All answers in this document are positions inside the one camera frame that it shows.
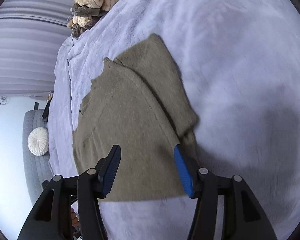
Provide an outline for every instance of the gray quilted headboard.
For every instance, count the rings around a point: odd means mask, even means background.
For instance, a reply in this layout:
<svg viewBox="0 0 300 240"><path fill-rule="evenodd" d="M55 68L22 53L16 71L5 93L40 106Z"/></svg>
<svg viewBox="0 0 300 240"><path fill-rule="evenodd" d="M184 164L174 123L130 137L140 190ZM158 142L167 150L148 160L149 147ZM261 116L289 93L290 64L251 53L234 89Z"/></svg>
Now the gray quilted headboard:
<svg viewBox="0 0 300 240"><path fill-rule="evenodd" d="M28 148L28 137L32 130L37 127L46 128L47 123L42 122L43 111L44 109L29 111L25 114L23 121L23 164L25 167L26 183L33 205L43 191L41 183L45 180L50 181L53 177L49 165L49 152L43 156L35 156Z"/></svg>

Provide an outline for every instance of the white round pillow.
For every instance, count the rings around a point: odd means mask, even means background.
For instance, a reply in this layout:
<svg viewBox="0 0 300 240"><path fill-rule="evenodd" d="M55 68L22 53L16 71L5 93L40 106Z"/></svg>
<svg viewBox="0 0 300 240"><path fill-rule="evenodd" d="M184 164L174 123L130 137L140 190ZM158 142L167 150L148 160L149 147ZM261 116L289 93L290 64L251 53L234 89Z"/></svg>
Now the white round pillow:
<svg viewBox="0 0 300 240"><path fill-rule="evenodd" d="M34 129L28 137L28 147L36 156L45 155L49 149L48 130L43 127Z"/></svg>

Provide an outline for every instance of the bed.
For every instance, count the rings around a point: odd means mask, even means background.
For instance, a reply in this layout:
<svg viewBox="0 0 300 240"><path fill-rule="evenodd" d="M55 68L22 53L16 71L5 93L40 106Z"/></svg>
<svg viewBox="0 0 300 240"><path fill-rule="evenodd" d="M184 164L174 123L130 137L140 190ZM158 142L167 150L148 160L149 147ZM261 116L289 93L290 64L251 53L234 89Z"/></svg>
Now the bed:
<svg viewBox="0 0 300 240"><path fill-rule="evenodd" d="M119 0L78 40L67 38L47 125L53 173L78 175L72 132L103 58L151 33L177 63L200 117L202 166L242 175L278 239L300 239L300 226L292 234L300 225L300 14L289 0ZM181 197L100 209L109 239L186 239L195 204Z"/></svg>

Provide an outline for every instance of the blue gripper pad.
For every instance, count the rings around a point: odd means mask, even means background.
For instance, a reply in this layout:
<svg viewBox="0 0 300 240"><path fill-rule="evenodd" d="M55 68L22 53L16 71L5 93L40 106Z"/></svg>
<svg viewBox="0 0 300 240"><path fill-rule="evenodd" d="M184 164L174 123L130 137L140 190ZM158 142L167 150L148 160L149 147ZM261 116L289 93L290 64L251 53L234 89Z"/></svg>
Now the blue gripper pad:
<svg viewBox="0 0 300 240"><path fill-rule="evenodd" d="M174 148L173 157L177 166L179 178L183 185L183 190L189 196L189 198L192 198L194 195L192 177L186 167L178 146Z"/></svg>
<svg viewBox="0 0 300 240"><path fill-rule="evenodd" d="M114 145L99 172L104 196L110 193L121 160L121 148Z"/></svg>

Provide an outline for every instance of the white wall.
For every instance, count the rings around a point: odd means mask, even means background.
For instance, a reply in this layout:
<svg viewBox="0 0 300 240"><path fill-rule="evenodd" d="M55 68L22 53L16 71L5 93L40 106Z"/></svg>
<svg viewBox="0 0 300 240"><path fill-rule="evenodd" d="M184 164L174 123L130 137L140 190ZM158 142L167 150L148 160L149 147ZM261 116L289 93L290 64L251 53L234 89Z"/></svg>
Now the white wall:
<svg viewBox="0 0 300 240"><path fill-rule="evenodd" d="M0 229L9 240L18 238L32 205L26 186L22 155L22 126L27 111L45 101L9 97L0 106Z"/></svg>

